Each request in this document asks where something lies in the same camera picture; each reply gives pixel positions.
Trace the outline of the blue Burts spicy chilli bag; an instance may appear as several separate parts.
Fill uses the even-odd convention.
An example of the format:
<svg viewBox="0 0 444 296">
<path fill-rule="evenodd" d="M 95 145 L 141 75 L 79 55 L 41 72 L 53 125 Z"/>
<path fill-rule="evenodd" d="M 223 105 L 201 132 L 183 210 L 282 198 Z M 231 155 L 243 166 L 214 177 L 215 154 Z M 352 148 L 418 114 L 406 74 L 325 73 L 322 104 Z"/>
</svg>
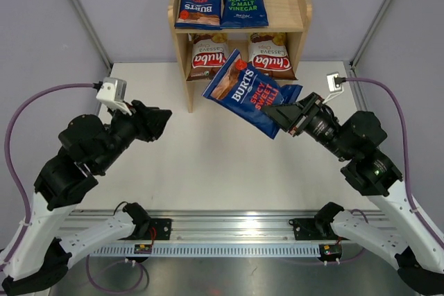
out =
<svg viewBox="0 0 444 296">
<path fill-rule="evenodd" d="M 180 0 L 176 28 L 221 29 L 221 0 Z"/>
<path fill-rule="evenodd" d="M 262 109 L 294 103 L 301 91 L 301 85 L 279 85 L 252 64 L 243 61 L 240 51 L 235 49 L 205 88 L 203 97 L 230 110 L 274 139 L 280 128 Z"/>
</svg>

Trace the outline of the Chuba cassava chips bag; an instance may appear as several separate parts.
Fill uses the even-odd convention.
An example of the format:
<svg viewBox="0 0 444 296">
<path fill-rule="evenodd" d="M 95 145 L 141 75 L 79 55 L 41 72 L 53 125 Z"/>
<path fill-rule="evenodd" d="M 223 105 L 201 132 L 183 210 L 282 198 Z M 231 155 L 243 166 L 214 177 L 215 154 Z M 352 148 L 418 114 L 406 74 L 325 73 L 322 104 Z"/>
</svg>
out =
<svg viewBox="0 0 444 296">
<path fill-rule="evenodd" d="M 188 81 L 213 79 L 229 57 L 226 33 L 194 33 Z"/>
<path fill-rule="evenodd" d="M 285 33 L 251 33 L 249 63 L 275 80 L 296 80 L 286 48 Z"/>
</svg>

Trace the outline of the blue Burts sea salt vinegar bag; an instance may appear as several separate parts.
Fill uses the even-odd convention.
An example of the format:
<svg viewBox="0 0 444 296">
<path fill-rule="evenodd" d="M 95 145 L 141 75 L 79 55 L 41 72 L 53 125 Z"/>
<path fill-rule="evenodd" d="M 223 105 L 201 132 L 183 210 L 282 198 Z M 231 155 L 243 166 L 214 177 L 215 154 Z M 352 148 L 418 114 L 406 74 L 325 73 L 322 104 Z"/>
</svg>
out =
<svg viewBox="0 0 444 296">
<path fill-rule="evenodd" d="M 221 28 L 267 27 L 264 0 L 223 0 Z"/>
</svg>

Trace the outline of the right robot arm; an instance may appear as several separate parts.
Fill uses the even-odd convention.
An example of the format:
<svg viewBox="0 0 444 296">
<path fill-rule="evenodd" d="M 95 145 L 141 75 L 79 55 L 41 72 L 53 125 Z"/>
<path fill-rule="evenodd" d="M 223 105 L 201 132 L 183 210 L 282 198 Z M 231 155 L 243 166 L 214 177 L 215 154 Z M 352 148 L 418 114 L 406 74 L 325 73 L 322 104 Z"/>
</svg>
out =
<svg viewBox="0 0 444 296">
<path fill-rule="evenodd" d="M 424 226 L 414 200 L 407 196 L 407 176 L 379 149 L 387 138 L 372 112 L 357 111 L 340 124 L 331 108 L 315 93 L 294 104 L 263 107 L 282 130 L 298 136 L 307 133 L 346 165 L 346 182 L 390 220 L 395 234 L 362 223 L 333 202 L 314 217 L 316 233 L 353 241 L 389 263 L 401 280 L 421 295 L 443 294 L 443 249 L 432 236 L 435 224 Z"/>
</svg>

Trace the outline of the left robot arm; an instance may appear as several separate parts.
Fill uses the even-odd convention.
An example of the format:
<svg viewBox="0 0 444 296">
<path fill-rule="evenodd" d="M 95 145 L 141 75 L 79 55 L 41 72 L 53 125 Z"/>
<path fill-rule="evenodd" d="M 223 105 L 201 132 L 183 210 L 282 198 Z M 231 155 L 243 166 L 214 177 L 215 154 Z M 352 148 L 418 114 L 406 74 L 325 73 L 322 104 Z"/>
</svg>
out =
<svg viewBox="0 0 444 296">
<path fill-rule="evenodd" d="M 138 203 L 128 203 L 105 222 L 71 236 L 58 236 L 68 215 L 82 202 L 111 165 L 135 140 L 160 138 L 171 110 L 147 107 L 133 100 L 129 113 L 111 112 L 104 124 L 93 114 L 77 116 L 58 138 L 58 154 L 40 171 L 35 183 L 31 219 L 6 264 L 2 288 L 7 295 L 25 295 L 57 284 L 77 262 L 119 239 L 138 240 L 152 234 L 151 218 Z"/>
</svg>

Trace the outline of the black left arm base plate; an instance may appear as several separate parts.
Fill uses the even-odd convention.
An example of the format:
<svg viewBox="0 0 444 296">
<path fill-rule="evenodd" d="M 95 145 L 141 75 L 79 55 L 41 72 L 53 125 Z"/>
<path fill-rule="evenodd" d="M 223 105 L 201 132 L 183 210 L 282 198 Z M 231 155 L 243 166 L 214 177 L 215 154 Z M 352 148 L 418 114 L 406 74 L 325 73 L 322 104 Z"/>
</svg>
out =
<svg viewBox="0 0 444 296">
<path fill-rule="evenodd" d="M 170 218 L 152 218 L 145 234 L 141 237 L 143 241 L 169 241 L 172 230 L 172 220 Z"/>
</svg>

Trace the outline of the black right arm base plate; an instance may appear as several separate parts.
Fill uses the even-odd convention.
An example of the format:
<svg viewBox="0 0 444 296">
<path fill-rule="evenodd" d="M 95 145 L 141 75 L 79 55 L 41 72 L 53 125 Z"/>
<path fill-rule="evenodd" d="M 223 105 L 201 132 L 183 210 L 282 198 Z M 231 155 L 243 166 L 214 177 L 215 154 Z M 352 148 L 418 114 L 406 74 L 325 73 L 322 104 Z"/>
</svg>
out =
<svg viewBox="0 0 444 296">
<path fill-rule="evenodd" d="M 288 220 L 296 241 L 335 241 L 337 237 L 331 232 L 321 232 L 314 218 L 293 218 Z"/>
</svg>

